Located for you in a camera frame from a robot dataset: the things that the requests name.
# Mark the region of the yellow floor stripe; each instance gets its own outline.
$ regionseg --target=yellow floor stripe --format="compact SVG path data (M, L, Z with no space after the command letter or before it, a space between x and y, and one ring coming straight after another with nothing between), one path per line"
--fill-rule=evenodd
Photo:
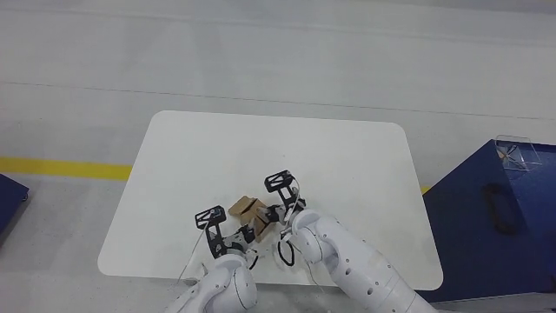
M72 176L92 179L110 179L126 181L131 173L126 164L108 164L94 162L42 160L23 157L1 157L0 173L38 174L43 176ZM421 187L421 193L428 191Z

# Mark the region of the white table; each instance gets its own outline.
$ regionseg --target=white table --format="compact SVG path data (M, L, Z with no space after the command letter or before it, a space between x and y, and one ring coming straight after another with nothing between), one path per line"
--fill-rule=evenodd
M308 207L374 244L409 285L433 290L442 269L403 129L393 123L163 111L151 120L98 257L109 276L177 278L200 231L194 215L243 195L279 203L263 180L290 170ZM239 227L233 217L224 236ZM258 244L258 283L314 284L307 265L275 260L277 232ZM183 277L212 263L203 239ZM320 285L333 285L313 268Z

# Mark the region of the floor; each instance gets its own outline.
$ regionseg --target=floor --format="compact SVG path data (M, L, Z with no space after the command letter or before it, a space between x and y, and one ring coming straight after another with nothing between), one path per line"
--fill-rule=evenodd
M423 186L499 134L556 143L550 0L0 0L0 157L132 164L160 110L394 122ZM171 281L102 275L125 182L31 187L1 311L157 312ZM254 312L359 311L262 286Z

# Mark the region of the small cardboard box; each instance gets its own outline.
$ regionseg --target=small cardboard box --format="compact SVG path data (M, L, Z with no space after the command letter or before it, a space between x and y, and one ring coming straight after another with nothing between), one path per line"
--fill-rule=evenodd
M255 220L255 240L260 243L261 240L274 227L273 223L269 223L268 219L259 213L257 208L267 208L258 198L243 196L234 205L230 207L228 213L231 216L240 218L240 224L243 226L248 224L251 219Z

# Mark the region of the blue platform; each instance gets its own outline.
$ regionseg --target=blue platform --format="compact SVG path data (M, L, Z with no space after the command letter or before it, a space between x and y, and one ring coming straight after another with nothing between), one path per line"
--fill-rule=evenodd
M29 189L0 174L0 233L10 223Z
M490 141L424 195L444 272L429 302L554 292L556 146L533 147L541 165L509 170Z

